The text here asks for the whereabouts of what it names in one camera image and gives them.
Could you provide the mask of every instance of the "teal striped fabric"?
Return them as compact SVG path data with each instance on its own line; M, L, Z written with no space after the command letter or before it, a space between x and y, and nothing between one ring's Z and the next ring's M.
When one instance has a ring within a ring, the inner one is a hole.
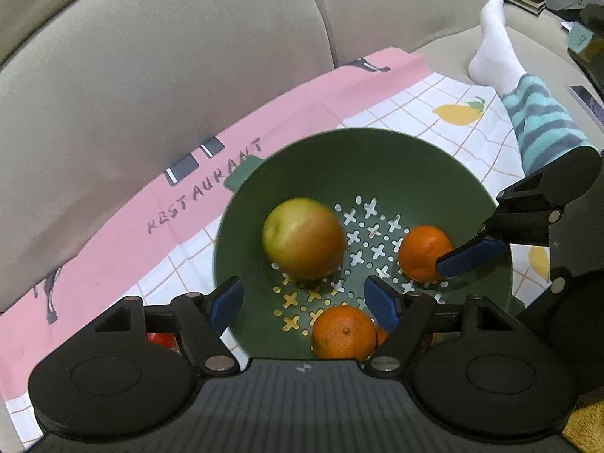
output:
M541 78L524 75L501 102L512 121L526 175L578 146L594 148Z

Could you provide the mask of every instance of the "apple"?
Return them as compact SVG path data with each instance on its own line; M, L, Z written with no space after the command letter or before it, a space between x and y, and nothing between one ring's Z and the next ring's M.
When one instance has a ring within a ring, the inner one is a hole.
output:
M296 197L277 206L262 229L262 246L294 281L324 278L342 264L344 230L321 203Z

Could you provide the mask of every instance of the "red object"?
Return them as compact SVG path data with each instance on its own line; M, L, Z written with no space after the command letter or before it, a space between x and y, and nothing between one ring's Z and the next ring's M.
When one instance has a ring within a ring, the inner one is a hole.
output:
M147 332L147 339L149 342L153 342L154 344L158 344L167 349L172 349L176 347L176 337L174 334L165 334L161 332Z

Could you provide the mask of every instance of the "foot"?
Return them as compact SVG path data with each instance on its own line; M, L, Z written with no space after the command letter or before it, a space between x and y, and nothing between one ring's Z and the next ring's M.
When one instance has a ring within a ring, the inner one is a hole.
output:
M493 87L499 96L512 92L526 71L518 61L505 30L503 0L489 0L480 12L482 43L468 74L479 85Z

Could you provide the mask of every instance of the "logo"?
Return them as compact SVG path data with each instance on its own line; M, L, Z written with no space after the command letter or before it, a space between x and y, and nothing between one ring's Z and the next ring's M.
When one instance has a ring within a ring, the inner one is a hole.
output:
M312 366L310 366L309 364L299 364L298 366L296 366L296 370L299 371L302 374L306 374L310 371L312 371Z

